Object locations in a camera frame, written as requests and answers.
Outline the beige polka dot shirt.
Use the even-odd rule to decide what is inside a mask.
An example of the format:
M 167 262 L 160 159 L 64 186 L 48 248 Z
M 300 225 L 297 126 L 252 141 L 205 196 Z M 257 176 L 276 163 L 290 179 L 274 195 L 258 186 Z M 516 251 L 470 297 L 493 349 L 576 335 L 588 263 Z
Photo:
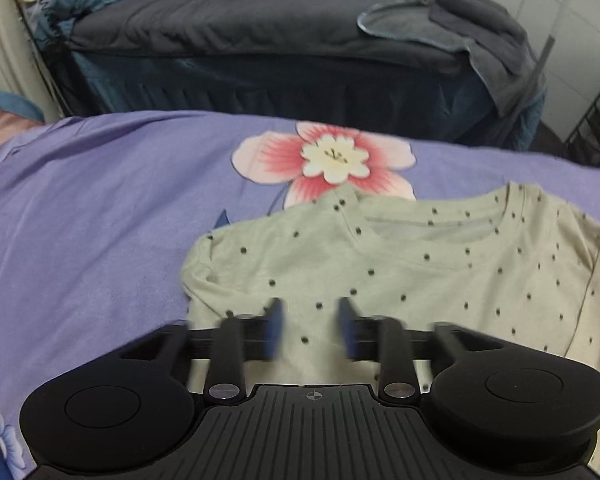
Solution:
M 373 364 L 344 354 L 344 297 L 367 316 L 449 322 L 600 372 L 600 222 L 535 185 L 417 202 L 343 185 L 201 237 L 181 280 L 197 327 L 283 300 L 276 359 L 250 365 L 250 384 L 370 382 Z

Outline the purple floral bed sheet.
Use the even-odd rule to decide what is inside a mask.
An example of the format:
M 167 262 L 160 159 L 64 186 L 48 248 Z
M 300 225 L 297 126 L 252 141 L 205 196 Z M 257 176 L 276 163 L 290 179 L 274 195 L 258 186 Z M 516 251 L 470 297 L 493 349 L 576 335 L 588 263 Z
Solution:
M 343 185 L 417 202 L 509 183 L 600 222 L 600 170 L 542 155 L 207 113 L 16 136 L 0 147 L 0 476 L 34 468 L 19 412 L 35 388 L 163 324 L 195 325 L 181 270 L 201 237 Z

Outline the dark bed base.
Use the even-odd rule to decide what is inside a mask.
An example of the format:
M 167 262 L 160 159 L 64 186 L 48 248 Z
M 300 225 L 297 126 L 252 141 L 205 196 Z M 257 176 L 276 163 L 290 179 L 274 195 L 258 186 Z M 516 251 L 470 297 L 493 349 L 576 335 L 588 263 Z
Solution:
M 538 94 L 509 133 L 472 70 L 431 70 L 354 58 L 227 55 L 208 58 L 62 51 L 46 63 L 72 114 L 205 110 L 322 122 L 404 138 L 528 150 Z

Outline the dark grey quilt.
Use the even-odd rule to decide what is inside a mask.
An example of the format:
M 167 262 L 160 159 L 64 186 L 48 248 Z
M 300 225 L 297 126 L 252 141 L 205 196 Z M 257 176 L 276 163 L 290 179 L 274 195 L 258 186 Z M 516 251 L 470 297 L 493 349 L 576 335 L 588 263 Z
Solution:
M 358 58 L 440 74 L 464 55 L 368 36 L 358 16 L 390 0 L 121 0 L 73 26 L 76 51 L 157 56 L 274 54 Z

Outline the grey towel with blue trim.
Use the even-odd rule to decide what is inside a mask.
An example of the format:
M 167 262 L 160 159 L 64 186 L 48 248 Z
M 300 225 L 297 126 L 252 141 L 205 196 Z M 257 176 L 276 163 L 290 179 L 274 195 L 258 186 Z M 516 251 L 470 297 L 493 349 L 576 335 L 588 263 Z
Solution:
M 358 16 L 358 28 L 380 39 L 466 55 L 502 117 L 543 89 L 526 30 L 493 0 L 378 3 Z

